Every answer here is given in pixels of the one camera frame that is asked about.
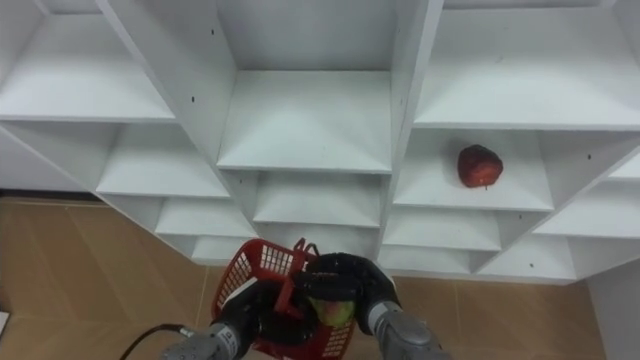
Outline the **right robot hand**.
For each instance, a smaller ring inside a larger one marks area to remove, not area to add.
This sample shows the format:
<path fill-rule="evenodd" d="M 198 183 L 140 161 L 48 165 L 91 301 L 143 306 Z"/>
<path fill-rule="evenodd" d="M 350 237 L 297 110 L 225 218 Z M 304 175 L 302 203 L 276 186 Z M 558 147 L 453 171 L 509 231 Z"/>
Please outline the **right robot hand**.
<path fill-rule="evenodd" d="M 393 280 L 372 260 L 347 253 L 316 257 L 292 275 L 296 289 L 318 300 L 353 301 L 360 330 L 373 335 L 371 310 L 381 302 L 400 305 Z"/>

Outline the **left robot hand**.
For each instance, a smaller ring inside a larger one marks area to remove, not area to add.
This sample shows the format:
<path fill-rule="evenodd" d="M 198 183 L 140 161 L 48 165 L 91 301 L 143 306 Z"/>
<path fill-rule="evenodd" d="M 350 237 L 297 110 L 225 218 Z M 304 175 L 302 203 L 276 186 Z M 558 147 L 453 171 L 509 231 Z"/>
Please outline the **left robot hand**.
<path fill-rule="evenodd" d="M 309 326 L 275 310 L 282 287 L 279 281 L 251 279 L 225 300 L 210 324 L 211 337 L 219 342 L 219 359 L 223 353 L 228 359 L 240 359 L 257 340 L 288 347 L 308 341 L 314 322 Z"/>

